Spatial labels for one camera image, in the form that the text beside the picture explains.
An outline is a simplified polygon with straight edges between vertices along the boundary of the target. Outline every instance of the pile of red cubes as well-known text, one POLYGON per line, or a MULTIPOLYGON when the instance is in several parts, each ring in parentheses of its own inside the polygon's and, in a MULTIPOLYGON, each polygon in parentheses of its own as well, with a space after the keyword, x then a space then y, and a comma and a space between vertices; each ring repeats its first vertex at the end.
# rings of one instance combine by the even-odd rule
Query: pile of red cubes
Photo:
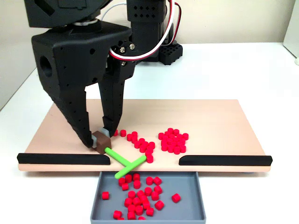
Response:
POLYGON ((144 138, 138 139, 138 133, 132 132, 127 134, 126 130, 121 130, 121 137, 127 136, 127 141, 130 141, 134 144, 134 147, 139 149, 141 153, 145 153, 146 162, 152 163, 154 161, 153 152, 156 148, 156 145, 153 141, 147 142, 144 138))
POLYGON ((178 129, 168 128, 164 133, 159 133, 158 138, 161 140, 162 151, 174 153, 176 155, 186 152, 186 141, 189 134, 180 134, 178 129))
MULTIPOLYGON (((125 190, 128 190, 128 184, 132 181, 134 183, 134 188, 139 189, 141 185, 140 175, 138 173, 135 173, 133 177, 130 174, 126 175, 125 178, 118 180, 118 184, 122 187, 122 190, 124 190, 124 185, 126 186, 125 190)), ((160 194, 163 193, 163 190, 160 187, 162 180, 157 176, 155 178, 150 176, 146 178, 147 185, 150 186, 153 183, 156 185, 153 189, 151 187, 146 187, 144 190, 139 190, 137 192, 133 190, 128 192, 128 197, 125 199, 124 203, 124 206, 128 208, 128 220, 136 220, 136 216, 139 216, 138 220, 145 220, 146 218, 142 216, 144 213, 149 217, 154 216, 155 210, 151 207, 149 198, 155 202, 154 206, 158 211, 163 209, 165 204, 163 201, 159 200, 160 194)), ((179 194, 174 194, 171 198, 174 203, 181 200, 179 194)), ((109 200, 109 192, 102 192, 102 199, 109 200)), ((113 218, 117 220, 125 220, 125 218, 122 217, 122 212, 118 210, 114 211, 113 218)))

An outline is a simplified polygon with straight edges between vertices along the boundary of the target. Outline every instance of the wire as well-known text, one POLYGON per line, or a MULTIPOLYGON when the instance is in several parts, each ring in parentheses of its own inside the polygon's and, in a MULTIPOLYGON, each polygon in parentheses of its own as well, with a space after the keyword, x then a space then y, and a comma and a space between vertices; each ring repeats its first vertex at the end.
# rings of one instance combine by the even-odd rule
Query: wire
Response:
POLYGON ((164 40, 166 39, 169 31, 170 31, 170 28, 171 28, 171 25, 172 25, 172 22, 173 22, 173 18, 174 18, 174 13, 175 13, 175 1, 174 0, 170 0, 170 16, 169 16, 169 21, 168 21, 168 24, 167 24, 167 28, 166 28, 166 31, 164 33, 164 35, 162 36, 160 42, 149 52, 143 54, 143 55, 139 55, 139 56, 122 56, 122 55, 118 55, 116 54, 111 48, 109 50, 109 54, 116 58, 116 59, 119 59, 119 60, 123 60, 123 61, 137 61, 137 60, 142 60, 142 59, 145 59, 149 56, 151 56, 152 54, 154 54, 157 50, 159 50, 159 47, 162 45, 162 43, 164 42, 164 40))
POLYGON ((116 6, 126 5, 126 4, 127 4, 126 2, 120 2, 120 3, 117 3, 117 4, 115 4, 115 5, 112 5, 112 6, 111 6, 109 9, 107 9, 107 11, 103 14, 101 20, 104 19, 105 15, 106 15, 112 8, 114 8, 114 7, 116 7, 116 6))
POLYGON ((177 36, 177 33, 178 33, 178 27, 179 27, 179 24, 181 22, 181 17, 182 17, 182 8, 176 2, 175 2, 175 5, 178 6, 178 21, 177 21, 177 24, 176 24, 176 28, 175 28, 175 31, 173 33, 171 41, 168 44, 165 44, 165 45, 162 45, 162 46, 169 46, 169 45, 171 45, 174 42, 174 40, 176 39, 176 36, 177 36))

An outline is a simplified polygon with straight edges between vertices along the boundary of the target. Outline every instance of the white cable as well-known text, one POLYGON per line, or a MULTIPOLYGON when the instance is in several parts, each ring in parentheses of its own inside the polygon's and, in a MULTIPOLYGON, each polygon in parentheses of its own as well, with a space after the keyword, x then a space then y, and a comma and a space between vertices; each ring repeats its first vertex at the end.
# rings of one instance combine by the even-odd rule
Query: white cable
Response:
POLYGON ((157 51, 159 49, 159 47, 161 46, 161 44, 164 42, 164 40, 166 39, 169 30, 171 28, 172 22, 173 22, 173 18, 174 18, 174 13, 175 13, 175 1, 174 0, 170 0, 170 4, 171 4, 171 14, 170 14, 170 18, 169 18, 169 23, 168 23, 168 27, 166 28, 166 31, 162 37, 162 39, 160 40, 160 42, 156 45, 156 47, 154 47, 151 51, 149 51, 148 53, 145 53, 143 55, 139 55, 139 56, 122 56, 122 55, 118 55, 116 54, 111 48, 110 48, 110 53, 120 59, 123 60, 140 60, 144 57, 147 57, 151 54, 153 54, 155 51, 157 51))
POLYGON ((121 5, 126 5, 126 4, 127 4, 126 2, 120 2, 120 3, 117 3, 117 4, 113 5, 113 6, 111 6, 111 7, 110 7, 110 8, 103 14, 101 20, 103 21, 104 16, 110 11, 110 9, 112 9, 112 8, 114 8, 114 7, 116 7, 116 6, 121 6, 121 5))

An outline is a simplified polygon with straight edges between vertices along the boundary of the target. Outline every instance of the white wall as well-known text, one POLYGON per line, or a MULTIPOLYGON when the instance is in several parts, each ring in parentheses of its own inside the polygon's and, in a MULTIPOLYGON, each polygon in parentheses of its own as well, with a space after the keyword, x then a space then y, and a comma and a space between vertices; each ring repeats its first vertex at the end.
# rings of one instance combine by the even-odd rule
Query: white wall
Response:
MULTIPOLYGON (((114 0, 110 4, 124 2, 114 0)), ((183 10, 179 43, 282 42, 295 0, 176 0, 183 10)), ((105 21, 129 26, 126 6, 105 21)))
POLYGON ((0 0, 0 110, 36 67, 23 0, 0 0))

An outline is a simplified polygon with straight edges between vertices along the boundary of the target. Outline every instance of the screw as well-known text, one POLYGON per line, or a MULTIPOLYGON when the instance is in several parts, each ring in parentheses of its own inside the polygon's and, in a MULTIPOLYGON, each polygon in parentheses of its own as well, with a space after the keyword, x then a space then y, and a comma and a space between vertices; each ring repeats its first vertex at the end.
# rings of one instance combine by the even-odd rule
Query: screw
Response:
POLYGON ((126 52, 125 47, 121 47, 121 48, 120 48, 120 52, 121 52, 121 53, 125 53, 125 52, 126 52))
POLYGON ((134 50, 135 49, 135 45, 132 43, 132 44, 130 44, 130 49, 131 50, 134 50))

